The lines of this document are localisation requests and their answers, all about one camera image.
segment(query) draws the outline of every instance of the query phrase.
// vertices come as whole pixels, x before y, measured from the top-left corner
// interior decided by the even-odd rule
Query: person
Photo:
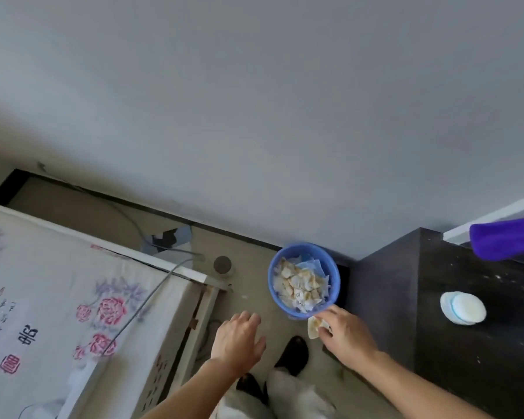
[[[379,351],[363,321],[331,306],[315,315],[330,325],[319,336],[342,364],[377,388],[406,419],[488,419],[490,415],[405,369]],[[334,406],[316,388],[296,377],[308,360],[301,337],[287,345],[262,391],[249,370],[266,348],[255,341],[256,313],[234,315],[218,329],[210,360],[173,395],[143,419],[332,419]],[[237,388],[230,389],[238,380]]]

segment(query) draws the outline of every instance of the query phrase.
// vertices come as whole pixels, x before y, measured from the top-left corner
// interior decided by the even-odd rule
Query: forearm
[[[487,419],[490,415],[410,372],[386,353],[377,352],[358,371],[406,419]]]
[[[208,419],[235,377],[218,360],[208,360],[188,382],[142,419]]]

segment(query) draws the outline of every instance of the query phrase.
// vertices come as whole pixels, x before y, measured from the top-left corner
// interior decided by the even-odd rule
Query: person's left hand
[[[254,343],[260,323],[259,314],[244,311],[233,315],[217,330],[211,358],[222,362],[235,379],[250,371],[266,350],[266,337]]]

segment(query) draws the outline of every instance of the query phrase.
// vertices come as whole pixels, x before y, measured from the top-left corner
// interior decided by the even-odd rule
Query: white lid
[[[454,314],[466,322],[478,324],[487,316],[487,311],[482,301],[468,293],[458,293],[452,299]]]

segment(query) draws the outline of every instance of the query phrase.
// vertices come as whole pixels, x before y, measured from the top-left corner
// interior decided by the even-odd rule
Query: hand
[[[360,372],[378,352],[369,328],[357,316],[336,305],[315,316],[328,322],[332,330],[330,334],[326,328],[320,327],[318,336],[328,350],[350,369]]]
[[[212,347],[212,359],[223,363],[226,370],[238,379],[250,371],[266,350],[266,337],[254,343],[260,315],[249,312],[233,315],[217,330]]]

